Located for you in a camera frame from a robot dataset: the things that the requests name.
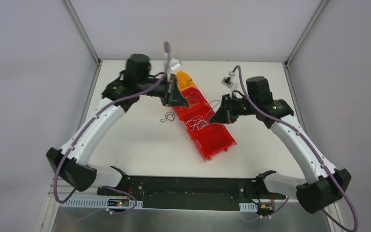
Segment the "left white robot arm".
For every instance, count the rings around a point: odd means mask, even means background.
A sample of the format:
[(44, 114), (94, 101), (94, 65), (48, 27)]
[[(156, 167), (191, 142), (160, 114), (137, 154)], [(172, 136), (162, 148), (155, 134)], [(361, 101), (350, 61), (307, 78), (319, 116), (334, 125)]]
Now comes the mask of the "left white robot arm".
[(179, 59), (167, 59), (164, 70), (152, 75), (150, 58), (144, 54), (132, 54), (125, 69), (106, 86), (94, 112), (75, 135), (61, 148), (52, 147), (47, 151), (46, 157), (54, 172), (77, 191), (109, 186), (115, 195), (125, 194), (128, 182), (122, 179), (123, 172), (115, 167), (91, 165), (90, 157), (108, 130), (141, 95), (157, 97), (163, 106), (189, 106), (174, 73), (181, 66)]

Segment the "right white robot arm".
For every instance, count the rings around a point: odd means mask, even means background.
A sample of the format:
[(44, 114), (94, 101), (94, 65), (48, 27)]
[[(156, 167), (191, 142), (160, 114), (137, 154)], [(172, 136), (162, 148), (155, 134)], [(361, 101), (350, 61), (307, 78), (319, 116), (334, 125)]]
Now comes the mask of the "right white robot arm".
[(232, 124), (240, 116), (255, 115), (283, 142), (304, 175), (300, 179), (266, 171), (256, 177), (257, 196), (267, 198), (279, 193), (294, 197), (311, 214), (340, 200), (342, 194), (338, 188), (346, 191), (350, 173), (346, 169), (337, 169), (315, 148), (287, 102), (273, 99), (265, 77), (248, 78), (246, 87), (248, 96), (223, 95), (220, 107), (209, 122)]

